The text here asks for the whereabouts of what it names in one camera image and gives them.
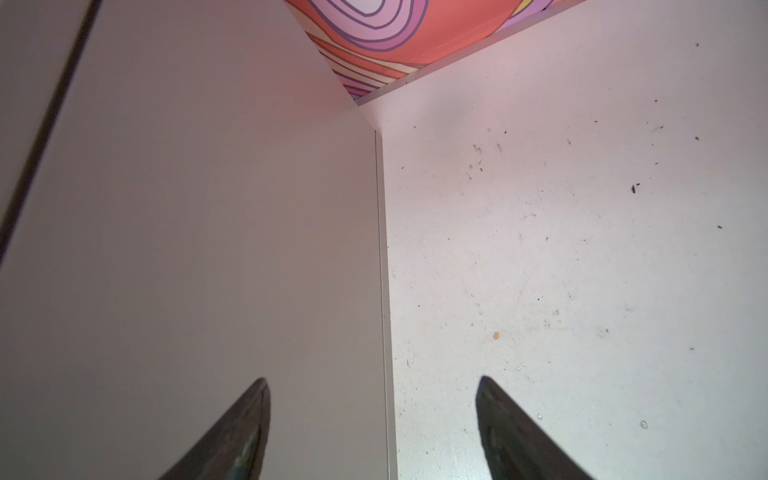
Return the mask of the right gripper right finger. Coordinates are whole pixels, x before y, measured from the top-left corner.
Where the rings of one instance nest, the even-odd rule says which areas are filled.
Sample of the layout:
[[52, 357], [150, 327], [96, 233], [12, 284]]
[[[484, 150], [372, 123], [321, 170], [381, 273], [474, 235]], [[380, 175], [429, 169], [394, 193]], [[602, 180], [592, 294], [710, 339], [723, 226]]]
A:
[[480, 379], [475, 405], [492, 479], [591, 478], [491, 377]]

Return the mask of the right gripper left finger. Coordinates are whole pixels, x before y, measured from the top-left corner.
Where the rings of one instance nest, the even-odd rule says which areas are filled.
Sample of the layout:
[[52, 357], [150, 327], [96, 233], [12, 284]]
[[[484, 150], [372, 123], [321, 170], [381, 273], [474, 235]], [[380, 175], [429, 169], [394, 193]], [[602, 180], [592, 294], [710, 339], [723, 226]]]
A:
[[160, 479], [257, 480], [270, 419], [270, 389], [259, 378]]

